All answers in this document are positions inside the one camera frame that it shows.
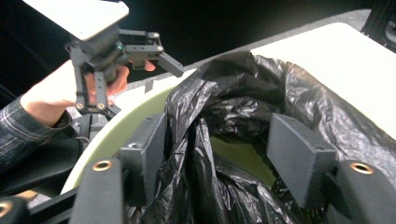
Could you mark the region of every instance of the black plastic bag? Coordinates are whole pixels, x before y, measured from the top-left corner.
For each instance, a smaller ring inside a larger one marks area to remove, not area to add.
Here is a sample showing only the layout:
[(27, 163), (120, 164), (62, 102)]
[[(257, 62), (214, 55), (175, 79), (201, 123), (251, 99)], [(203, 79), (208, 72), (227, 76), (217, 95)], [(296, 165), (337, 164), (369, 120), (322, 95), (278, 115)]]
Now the black plastic bag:
[[(156, 199), (142, 213), (143, 223), (320, 222), (322, 211), (298, 208), (281, 179), (271, 191), (212, 151), (209, 136), (250, 143), (271, 166), (265, 149), (272, 113), (286, 113), (307, 125), (340, 148), (340, 160), (389, 162), (378, 168), (396, 179), (394, 140), (292, 63), (248, 52), (220, 57), (179, 84), (165, 111), (166, 162), (158, 173)], [(378, 151), (374, 159), (368, 146)]]

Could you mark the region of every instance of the screw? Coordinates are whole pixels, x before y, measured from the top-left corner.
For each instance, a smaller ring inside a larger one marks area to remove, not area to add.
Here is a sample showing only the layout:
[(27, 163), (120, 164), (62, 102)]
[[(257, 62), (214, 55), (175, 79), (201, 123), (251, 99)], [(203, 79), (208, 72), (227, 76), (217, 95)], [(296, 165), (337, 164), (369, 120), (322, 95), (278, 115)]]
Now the screw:
[(137, 143), (131, 143), (131, 144), (128, 145), (128, 147), (137, 148)]
[(104, 104), (99, 104), (99, 105), (98, 105), (98, 108), (99, 108), (99, 109), (104, 109), (104, 108), (105, 108), (105, 105), (104, 105)]

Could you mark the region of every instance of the white panel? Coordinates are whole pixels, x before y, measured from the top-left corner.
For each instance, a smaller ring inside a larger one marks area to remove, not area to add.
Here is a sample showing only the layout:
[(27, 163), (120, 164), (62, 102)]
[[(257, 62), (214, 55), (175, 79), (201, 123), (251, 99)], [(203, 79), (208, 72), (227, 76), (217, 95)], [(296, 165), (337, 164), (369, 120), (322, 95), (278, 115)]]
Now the white panel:
[(343, 23), (254, 49), (296, 63), (396, 139), (396, 54)]
[(24, 0), (78, 39), (87, 40), (129, 13), (123, 2), (99, 0)]

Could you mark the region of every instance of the person's hand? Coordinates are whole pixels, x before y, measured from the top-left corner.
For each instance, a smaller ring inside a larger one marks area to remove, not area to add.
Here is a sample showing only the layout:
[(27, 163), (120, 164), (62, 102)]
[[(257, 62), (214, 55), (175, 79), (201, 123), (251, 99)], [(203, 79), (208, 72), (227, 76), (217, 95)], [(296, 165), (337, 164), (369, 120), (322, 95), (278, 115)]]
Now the person's hand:
[[(146, 62), (146, 70), (154, 69), (152, 63)], [(126, 90), (128, 75), (128, 68), (119, 66), (116, 80), (107, 87), (107, 96)], [(95, 104), (94, 76), (88, 74), (85, 78), (90, 104)], [(74, 66), (67, 61), (26, 92), (21, 98), (21, 105), (37, 121), (51, 127), (67, 107), (75, 105), (76, 90)]]

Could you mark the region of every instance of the brass screw insert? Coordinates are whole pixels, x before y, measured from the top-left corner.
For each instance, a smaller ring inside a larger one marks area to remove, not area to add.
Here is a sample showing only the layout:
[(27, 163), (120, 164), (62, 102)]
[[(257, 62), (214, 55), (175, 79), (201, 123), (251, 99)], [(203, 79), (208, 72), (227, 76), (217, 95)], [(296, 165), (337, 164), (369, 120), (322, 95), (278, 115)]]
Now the brass screw insert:
[(358, 163), (358, 162), (353, 162), (350, 164), (350, 167), (361, 174), (364, 175), (372, 175), (374, 173), (374, 170), (370, 168), (370, 166), (365, 165), (363, 163)]
[(0, 203), (0, 217), (5, 216), (9, 211), (11, 211), (12, 202), (2, 202)]
[(113, 163), (111, 161), (99, 161), (93, 165), (92, 169), (94, 171), (104, 171), (108, 170)]

